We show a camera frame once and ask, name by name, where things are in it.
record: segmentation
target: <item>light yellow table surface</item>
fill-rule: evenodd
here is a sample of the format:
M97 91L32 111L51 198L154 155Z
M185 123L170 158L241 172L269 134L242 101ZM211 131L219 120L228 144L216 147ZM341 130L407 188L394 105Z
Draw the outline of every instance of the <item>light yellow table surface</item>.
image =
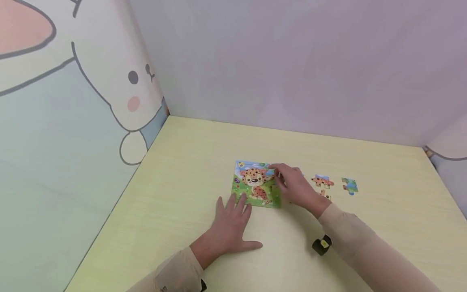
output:
M67 292L125 291L209 228L230 195L235 160L285 162L330 176L333 203L355 213L443 291L467 289L467 222L420 148L169 117ZM357 181L350 196L341 177ZM254 207L245 240L263 248L224 256L208 291L367 291L296 206Z

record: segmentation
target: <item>cartoon leopard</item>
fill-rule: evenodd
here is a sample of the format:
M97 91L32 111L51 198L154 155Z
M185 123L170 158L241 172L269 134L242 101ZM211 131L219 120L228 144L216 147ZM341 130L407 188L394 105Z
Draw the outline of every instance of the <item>cartoon leopard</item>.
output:
M251 195L253 199L260 199L263 204L270 204L271 201L268 199L265 190L261 188L266 181L274 179L274 176L267 177L266 169L249 168L245 171L240 171L242 181L244 184L251 187Z

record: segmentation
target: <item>black object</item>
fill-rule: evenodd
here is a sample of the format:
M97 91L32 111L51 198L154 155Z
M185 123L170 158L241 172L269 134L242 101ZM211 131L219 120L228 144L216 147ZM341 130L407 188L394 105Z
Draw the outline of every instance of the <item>black object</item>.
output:
M327 235L324 235L323 239L317 239L313 242L313 249L320 255L323 256L333 244L331 238Z
M201 279L201 292L205 291L207 289L206 283Z

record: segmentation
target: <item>right hand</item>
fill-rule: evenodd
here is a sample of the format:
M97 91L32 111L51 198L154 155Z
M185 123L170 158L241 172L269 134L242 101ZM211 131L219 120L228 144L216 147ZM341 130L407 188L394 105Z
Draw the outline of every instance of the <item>right hand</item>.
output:
M269 168L274 169L277 185L285 200L307 209L317 218L331 204L328 199L321 197L313 189L298 167L280 163L271 164ZM283 181L279 178L279 173L282 174Z

